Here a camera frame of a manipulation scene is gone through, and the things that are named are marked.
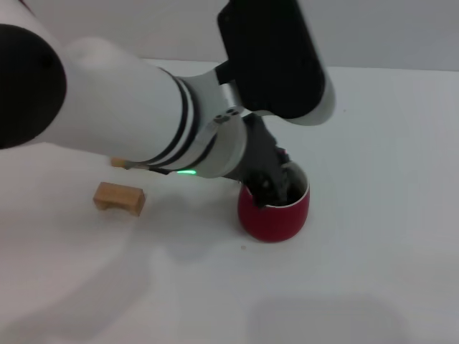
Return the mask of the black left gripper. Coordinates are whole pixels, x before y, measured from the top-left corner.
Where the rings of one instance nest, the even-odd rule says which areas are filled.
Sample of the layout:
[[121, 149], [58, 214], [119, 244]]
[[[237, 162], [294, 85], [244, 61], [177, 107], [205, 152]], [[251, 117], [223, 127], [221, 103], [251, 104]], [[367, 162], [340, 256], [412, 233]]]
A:
[[290, 156], [277, 145], [259, 115], [250, 113], [242, 121], [246, 133], [244, 153], [224, 177], [245, 184], [258, 208], [286, 205], [289, 179], [295, 177]]

